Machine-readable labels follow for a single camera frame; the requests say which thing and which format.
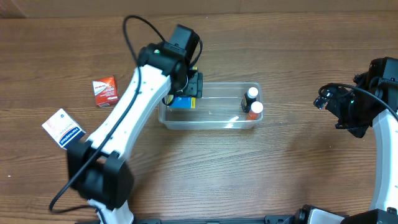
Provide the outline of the blue yellow VapoDrops box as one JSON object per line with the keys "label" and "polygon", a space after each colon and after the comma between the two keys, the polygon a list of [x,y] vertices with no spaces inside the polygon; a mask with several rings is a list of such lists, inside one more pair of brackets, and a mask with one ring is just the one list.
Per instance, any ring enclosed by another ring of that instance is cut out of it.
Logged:
{"label": "blue yellow VapoDrops box", "polygon": [[165,97],[165,104],[170,108],[176,109],[195,109],[196,98],[192,96],[173,96],[169,95]]}

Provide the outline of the dark bottle white cap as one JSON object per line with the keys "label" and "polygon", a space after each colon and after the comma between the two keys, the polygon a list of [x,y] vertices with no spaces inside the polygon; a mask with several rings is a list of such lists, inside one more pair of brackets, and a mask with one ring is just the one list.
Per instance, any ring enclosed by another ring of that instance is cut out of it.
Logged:
{"label": "dark bottle white cap", "polygon": [[245,113],[250,111],[251,105],[256,101],[258,93],[259,91],[256,87],[250,87],[249,90],[244,94],[241,106]]}

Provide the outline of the orange bottle white cap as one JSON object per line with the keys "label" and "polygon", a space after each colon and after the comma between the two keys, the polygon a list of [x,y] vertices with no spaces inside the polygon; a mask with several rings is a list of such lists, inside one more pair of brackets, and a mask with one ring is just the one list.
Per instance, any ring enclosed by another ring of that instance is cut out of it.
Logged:
{"label": "orange bottle white cap", "polygon": [[264,106],[261,102],[255,101],[251,104],[246,120],[255,120],[262,113]]}

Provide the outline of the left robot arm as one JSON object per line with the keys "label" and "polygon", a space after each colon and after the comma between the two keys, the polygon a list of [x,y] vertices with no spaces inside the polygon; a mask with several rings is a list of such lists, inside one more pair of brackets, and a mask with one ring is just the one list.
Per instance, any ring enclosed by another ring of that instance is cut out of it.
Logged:
{"label": "left robot arm", "polygon": [[133,145],[158,103],[170,95],[201,97],[203,77],[194,71],[199,35],[178,25],[169,41],[141,49],[134,76],[119,103],[85,142],[67,147],[71,188],[94,208],[97,223],[132,223],[128,198],[134,178],[127,165]]}

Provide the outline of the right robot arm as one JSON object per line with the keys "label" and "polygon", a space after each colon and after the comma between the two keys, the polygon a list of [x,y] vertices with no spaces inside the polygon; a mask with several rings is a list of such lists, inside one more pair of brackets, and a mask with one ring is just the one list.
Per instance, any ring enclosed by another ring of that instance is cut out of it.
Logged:
{"label": "right robot arm", "polygon": [[369,210],[343,216],[304,205],[286,223],[397,223],[397,59],[376,58],[353,81],[322,86],[313,104],[338,118],[336,129],[356,138],[374,130],[376,179]]}

